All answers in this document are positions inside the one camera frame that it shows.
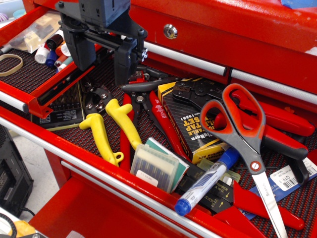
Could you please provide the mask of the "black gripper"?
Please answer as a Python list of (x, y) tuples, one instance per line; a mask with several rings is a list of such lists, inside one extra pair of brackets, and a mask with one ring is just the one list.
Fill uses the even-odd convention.
[(148, 56), (147, 31), (129, 15), (129, 0), (60, 0), (61, 29), (74, 63), (85, 71), (96, 60), (95, 44), (114, 51), (114, 79), (127, 84), (138, 61)]

